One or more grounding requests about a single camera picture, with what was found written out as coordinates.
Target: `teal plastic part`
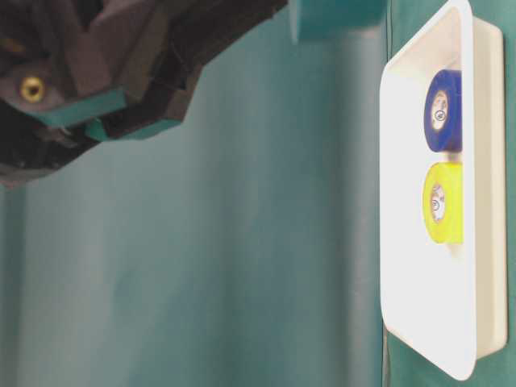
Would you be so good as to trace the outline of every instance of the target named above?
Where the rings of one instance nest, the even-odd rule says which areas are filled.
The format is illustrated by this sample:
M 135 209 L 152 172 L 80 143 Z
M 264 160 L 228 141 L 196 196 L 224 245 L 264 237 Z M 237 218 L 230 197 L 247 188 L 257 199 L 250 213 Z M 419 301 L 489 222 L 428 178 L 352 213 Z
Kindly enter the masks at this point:
M 130 135 L 126 135 L 122 139 L 148 139 L 150 137 L 154 137 L 155 135 L 159 135 L 162 131 L 176 127 L 180 123 L 181 121 L 176 121 L 173 119 L 162 119 L 156 123 L 153 123 L 152 125 L 149 125 L 148 127 L 145 127 L 144 129 L 141 129 Z M 102 142 L 114 140 L 107 135 L 106 131 L 104 130 L 104 126 L 99 119 L 95 119 L 87 124 L 86 135 L 92 139 Z
M 323 40 L 381 22 L 386 0 L 289 0 L 293 40 Z
M 24 111 L 24 113 L 49 127 L 71 127 L 99 115 L 120 110 L 125 106 L 123 90 L 113 89 L 58 109 L 39 113 Z

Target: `tape roll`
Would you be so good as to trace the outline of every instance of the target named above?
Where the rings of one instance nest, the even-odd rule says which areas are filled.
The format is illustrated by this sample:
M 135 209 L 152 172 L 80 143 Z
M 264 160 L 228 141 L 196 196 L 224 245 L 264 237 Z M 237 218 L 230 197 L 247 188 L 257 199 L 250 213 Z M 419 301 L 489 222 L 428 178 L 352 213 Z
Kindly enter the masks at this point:
M 462 164 L 438 163 L 428 171 L 422 210 L 436 243 L 462 243 Z
M 430 84 L 425 103 L 425 136 L 434 152 L 462 150 L 460 71 L 441 70 Z

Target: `black mechanical part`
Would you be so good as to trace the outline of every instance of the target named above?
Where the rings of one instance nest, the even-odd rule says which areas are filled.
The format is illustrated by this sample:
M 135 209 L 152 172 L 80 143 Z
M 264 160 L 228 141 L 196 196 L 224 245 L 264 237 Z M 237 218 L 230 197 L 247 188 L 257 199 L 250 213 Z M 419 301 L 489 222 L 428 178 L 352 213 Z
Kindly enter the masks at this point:
M 10 2 L 0 2 L 0 75 L 44 55 L 31 15 Z
M 49 131 L 5 102 L 0 117 L 0 182 L 9 187 L 54 173 L 98 144 L 81 128 L 73 135 Z
M 204 65 L 284 5 L 286 0 L 197 1 L 171 24 L 166 49 L 158 57 L 142 102 L 102 117 L 108 136 L 117 139 L 158 119 L 177 119 L 174 97 L 184 91 L 188 79 L 197 77 Z
M 202 68 L 287 0 L 0 3 L 0 181 L 12 186 L 98 144 L 85 135 L 86 123 L 45 127 L 20 111 L 44 114 L 120 89 L 127 108 L 100 118 L 109 137 L 182 121 Z M 41 100 L 20 93 L 28 77 L 44 84 Z

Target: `yellow spool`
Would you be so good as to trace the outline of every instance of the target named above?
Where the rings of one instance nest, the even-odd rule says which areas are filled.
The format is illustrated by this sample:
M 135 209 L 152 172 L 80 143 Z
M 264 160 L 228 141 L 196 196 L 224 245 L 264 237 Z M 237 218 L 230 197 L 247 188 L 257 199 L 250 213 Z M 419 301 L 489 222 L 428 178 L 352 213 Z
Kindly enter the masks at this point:
M 434 164 L 422 196 L 425 224 L 434 242 L 463 242 L 462 208 L 462 164 Z

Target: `blue tape roll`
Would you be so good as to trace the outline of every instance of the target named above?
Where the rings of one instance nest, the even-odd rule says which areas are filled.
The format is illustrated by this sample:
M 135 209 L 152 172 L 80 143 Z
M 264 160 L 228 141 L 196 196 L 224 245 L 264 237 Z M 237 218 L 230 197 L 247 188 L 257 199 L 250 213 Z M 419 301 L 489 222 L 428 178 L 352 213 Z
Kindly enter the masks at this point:
M 425 136 L 434 152 L 462 151 L 460 71 L 441 70 L 430 84 L 425 103 Z

